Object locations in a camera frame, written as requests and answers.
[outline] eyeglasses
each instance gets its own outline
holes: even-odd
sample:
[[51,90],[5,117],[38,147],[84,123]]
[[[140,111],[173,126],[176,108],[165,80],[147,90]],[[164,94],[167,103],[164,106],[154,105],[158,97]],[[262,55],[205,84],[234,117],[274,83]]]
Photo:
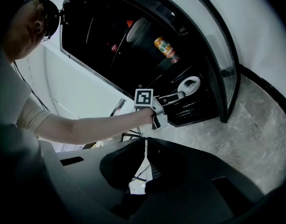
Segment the eyeglasses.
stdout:
[[37,14],[39,19],[44,21],[44,30],[45,35],[41,42],[47,41],[50,39],[50,30],[49,30],[49,23],[48,23],[48,12],[47,9],[44,7],[47,0],[40,0],[41,4],[37,7]]

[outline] refrigerator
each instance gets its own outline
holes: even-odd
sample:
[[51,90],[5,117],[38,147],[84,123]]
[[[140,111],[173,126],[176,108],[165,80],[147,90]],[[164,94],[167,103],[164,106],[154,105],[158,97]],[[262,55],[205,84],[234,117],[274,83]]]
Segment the refrigerator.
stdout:
[[237,98],[237,51],[210,0],[64,0],[60,48],[132,99],[184,91],[164,107],[176,127],[226,123]]

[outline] cable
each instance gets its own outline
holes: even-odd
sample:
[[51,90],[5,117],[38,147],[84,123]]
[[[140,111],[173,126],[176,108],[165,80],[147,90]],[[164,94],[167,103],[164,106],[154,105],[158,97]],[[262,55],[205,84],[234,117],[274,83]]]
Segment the cable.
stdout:
[[130,182],[133,182],[133,181],[136,180],[138,177],[140,177],[141,174],[144,173],[150,166],[151,166],[151,164],[149,164],[148,167],[145,168],[143,172],[141,172],[139,175],[137,175],[136,177],[134,177]]
[[16,73],[21,76],[22,80],[23,80],[23,81],[25,82],[25,84],[30,88],[31,92],[32,92],[33,95],[38,99],[38,101],[39,101],[40,104],[43,106],[43,108],[46,109],[47,111],[50,111],[50,110],[48,109],[48,107],[46,107],[45,104],[44,104],[44,103],[39,99],[39,97],[35,94],[35,92],[34,92],[33,89],[31,88],[31,86],[29,86],[29,84],[27,83],[27,81],[25,80],[25,78],[22,76],[20,70],[19,70],[18,67],[17,67],[16,62],[14,61],[13,63],[14,63],[14,69],[15,69]]
[[140,133],[138,133],[138,132],[135,132],[135,131],[132,131],[132,130],[130,130],[129,132],[132,132],[132,133],[136,133],[136,134],[140,134]]
[[138,132],[139,132],[139,134],[140,134],[141,138],[143,138],[143,135],[142,135],[141,130],[140,130],[140,128],[139,128],[139,127],[137,127],[137,130],[138,130]]

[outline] man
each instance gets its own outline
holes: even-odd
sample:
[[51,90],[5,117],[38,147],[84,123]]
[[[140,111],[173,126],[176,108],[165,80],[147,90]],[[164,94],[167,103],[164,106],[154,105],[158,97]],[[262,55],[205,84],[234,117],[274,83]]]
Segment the man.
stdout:
[[[27,0],[11,20],[2,43],[9,62],[24,58],[41,41],[49,39],[58,23],[58,10],[51,1]],[[152,119],[150,108],[115,117],[66,119],[43,110],[29,98],[19,115],[17,126],[50,141],[88,144],[151,124]]]

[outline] gray floor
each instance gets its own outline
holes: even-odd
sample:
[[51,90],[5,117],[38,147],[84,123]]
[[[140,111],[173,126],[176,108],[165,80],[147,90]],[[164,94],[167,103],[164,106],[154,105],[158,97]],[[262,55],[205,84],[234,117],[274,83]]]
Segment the gray floor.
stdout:
[[255,182],[264,193],[286,177],[286,115],[259,86],[242,77],[227,124],[219,118],[185,127],[168,126],[144,136],[172,141],[212,153]]

